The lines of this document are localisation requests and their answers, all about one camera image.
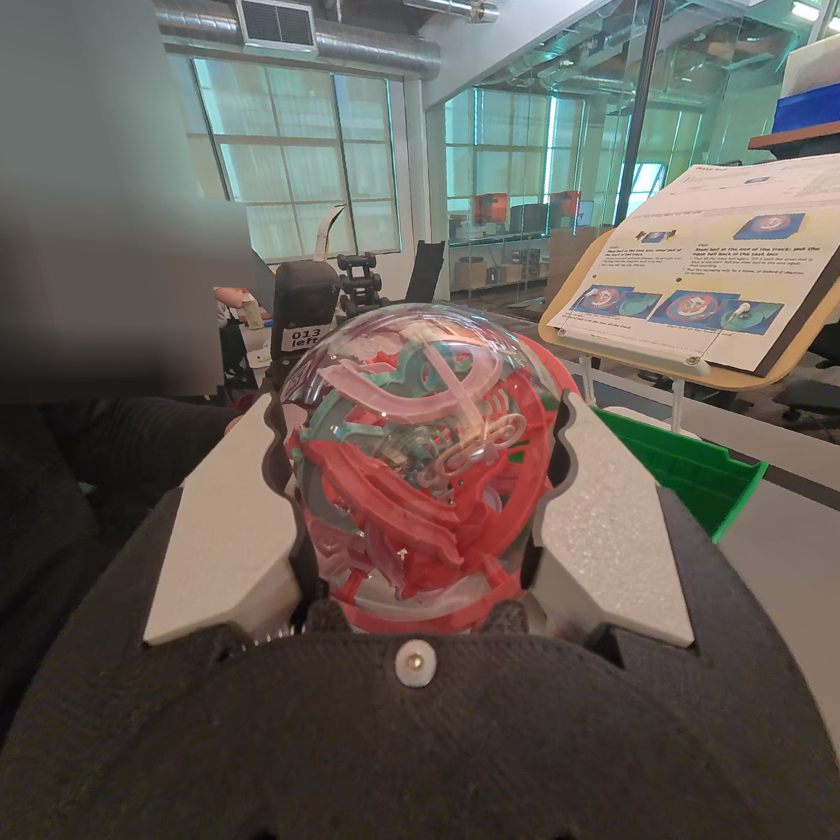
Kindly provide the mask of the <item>black office chair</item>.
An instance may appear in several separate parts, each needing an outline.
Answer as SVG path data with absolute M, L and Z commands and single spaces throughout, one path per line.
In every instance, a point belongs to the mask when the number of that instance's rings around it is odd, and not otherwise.
M 429 303 L 435 297 L 435 291 L 445 260 L 445 241 L 428 243 L 419 240 L 413 272 L 408 282 L 405 303 Z

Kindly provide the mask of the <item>clear red maze ball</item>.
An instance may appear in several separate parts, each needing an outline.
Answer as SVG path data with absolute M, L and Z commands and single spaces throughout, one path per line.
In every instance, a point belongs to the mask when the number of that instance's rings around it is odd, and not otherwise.
M 477 630 L 520 600 L 563 399 L 539 343 L 444 305 L 372 311 L 307 350 L 280 391 L 320 577 L 363 634 Z

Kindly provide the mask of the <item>wooden shelf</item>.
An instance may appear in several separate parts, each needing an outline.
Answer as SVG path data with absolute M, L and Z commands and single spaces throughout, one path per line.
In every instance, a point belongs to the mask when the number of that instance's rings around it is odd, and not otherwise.
M 795 132 L 775 133 L 751 139 L 749 151 L 769 152 L 777 160 L 789 160 L 839 153 L 839 132 L 821 133 L 808 137 L 788 137 Z

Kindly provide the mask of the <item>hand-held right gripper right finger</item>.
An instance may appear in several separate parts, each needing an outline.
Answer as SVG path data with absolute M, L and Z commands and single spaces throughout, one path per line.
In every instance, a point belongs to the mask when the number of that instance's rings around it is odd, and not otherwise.
M 576 392 L 561 397 L 547 477 L 521 566 L 546 632 L 583 643 L 619 627 L 692 645 L 658 483 Z

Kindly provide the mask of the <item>silver ventilation duct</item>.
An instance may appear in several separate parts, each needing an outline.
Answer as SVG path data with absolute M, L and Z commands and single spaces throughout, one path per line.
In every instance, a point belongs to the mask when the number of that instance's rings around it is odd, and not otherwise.
M 246 46 L 236 2 L 153 1 L 164 39 L 175 46 L 207 54 L 241 55 L 252 60 L 296 60 L 331 67 L 382 70 L 430 81 L 442 60 L 433 41 L 412 35 L 364 28 L 324 17 L 309 3 L 314 17 L 318 54 Z

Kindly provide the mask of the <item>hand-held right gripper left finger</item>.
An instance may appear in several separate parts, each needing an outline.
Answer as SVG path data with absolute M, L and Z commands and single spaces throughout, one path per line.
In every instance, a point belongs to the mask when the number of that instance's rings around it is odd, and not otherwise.
M 143 640 L 158 646 L 227 625 L 246 642 L 288 635 L 302 598 L 287 480 L 269 478 L 285 417 L 262 395 L 184 479 Z

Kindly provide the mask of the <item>white air vent grille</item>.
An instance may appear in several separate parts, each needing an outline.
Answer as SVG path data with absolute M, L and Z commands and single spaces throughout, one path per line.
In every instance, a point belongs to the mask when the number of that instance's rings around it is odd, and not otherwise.
M 317 55 L 312 7 L 285 1 L 236 1 L 246 46 Z

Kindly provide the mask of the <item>wooden tilting book stand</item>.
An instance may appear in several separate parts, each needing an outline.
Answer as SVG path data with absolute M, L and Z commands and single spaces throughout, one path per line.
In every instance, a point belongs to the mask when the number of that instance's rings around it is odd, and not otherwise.
M 547 303 L 539 322 L 539 336 L 542 341 L 573 351 L 576 356 L 597 357 L 604 361 L 614 361 L 635 370 L 646 369 L 666 375 L 675 382 L 675 387 L 685 383 L 705 386 L 720 392 L 722 397 L 712 405 L 733 410 L 742 405 L 738 394 L 753 392 L 779 382 L 793 372 L 817 334 L 826 324 L 832 312 L 838 307 L 839 279 L 825 291 L 813 312 L 803 322 L 798 332 L 793 334 L 784 345 L 780 357 L 773 362 L 768 374 L 753 376 L 739 371 L 710 365 L 701 359 L 698 353 L 677 352 L 673 350 L 641 349 L 615 337 L 595 337 L 588 329 L 552 327 L 549 322 L 572 300 L 575 289 L 591 272 L 596 258 L 606 246 L 613 233 L 612 228 L 603 229 L 602 234 L 590 244 L 578 264 L 558 289 L 558 294 Z

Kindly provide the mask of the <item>blue storage bin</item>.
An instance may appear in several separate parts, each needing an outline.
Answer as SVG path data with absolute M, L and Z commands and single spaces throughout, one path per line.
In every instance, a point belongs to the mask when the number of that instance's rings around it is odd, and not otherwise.
M 777 101 L 772 133 L 839 121 L 839 84 L 814 88 Z

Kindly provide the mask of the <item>green plastic bin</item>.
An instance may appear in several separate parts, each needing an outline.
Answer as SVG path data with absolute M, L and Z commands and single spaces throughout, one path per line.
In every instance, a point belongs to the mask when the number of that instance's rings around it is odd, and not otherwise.
M 713 543 L 719 543 L 764 478 L 724 447 L 674 433 L 670 425 L 618 406 L 595 408 L 603 423 L 662 486 L 672 490 Z

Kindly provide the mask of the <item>printed instruction sheet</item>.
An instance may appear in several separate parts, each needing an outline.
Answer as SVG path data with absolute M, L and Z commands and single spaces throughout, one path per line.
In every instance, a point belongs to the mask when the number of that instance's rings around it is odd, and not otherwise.
M 698 164 L 613 229 L 552 327 L 768 374 L 838 278 L 838 154 Z

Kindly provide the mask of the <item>black dumbbell rack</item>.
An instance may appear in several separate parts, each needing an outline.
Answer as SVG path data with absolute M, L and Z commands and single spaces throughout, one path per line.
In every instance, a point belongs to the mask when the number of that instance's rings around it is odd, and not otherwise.
M 391 305 L 382 297 L 382 278 L 375 273 L 376 255 L 338 255 L 339 305 L 346 319 L 350 320 Z

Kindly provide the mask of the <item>black pole stand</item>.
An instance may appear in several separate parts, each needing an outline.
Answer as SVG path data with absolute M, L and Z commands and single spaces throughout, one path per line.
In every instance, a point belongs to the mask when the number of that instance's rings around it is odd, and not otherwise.
M 655 68 L 658 37 L 665 11 L 665 1 L 652 1 L 647 19 L 642 58 L 639 66 L 636 95 L 628 126 L 623 172 L 616 201 L 614 224 L 619 225 L 627 217 L 629 199 L 633 190 L 635 166 L 644 130 L 644 117 L 648 104 L 650 84 Z

